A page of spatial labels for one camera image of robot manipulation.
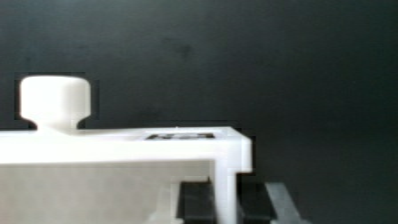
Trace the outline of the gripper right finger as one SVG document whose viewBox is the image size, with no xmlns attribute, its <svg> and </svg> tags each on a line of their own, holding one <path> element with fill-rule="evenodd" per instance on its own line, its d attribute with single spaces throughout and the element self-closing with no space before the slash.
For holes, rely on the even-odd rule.
<svg viewBox="0 0 398 224">
<path fill-rule="evenodd" d="M 304 224 L 283 182 L 238 178 L 238 224 Z"/>
</svg>

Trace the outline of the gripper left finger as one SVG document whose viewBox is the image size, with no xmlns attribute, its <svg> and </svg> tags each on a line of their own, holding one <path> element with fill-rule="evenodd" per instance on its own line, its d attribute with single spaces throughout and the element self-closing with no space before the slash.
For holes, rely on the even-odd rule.
<svg viewBox="0 0 398 224">
<path fill-rule="evenodd" d="M 217 224 L 210 182 L 183 182 L 180 184 L 176 217 L 183 220 L 183 224 Z"/>
</svg>

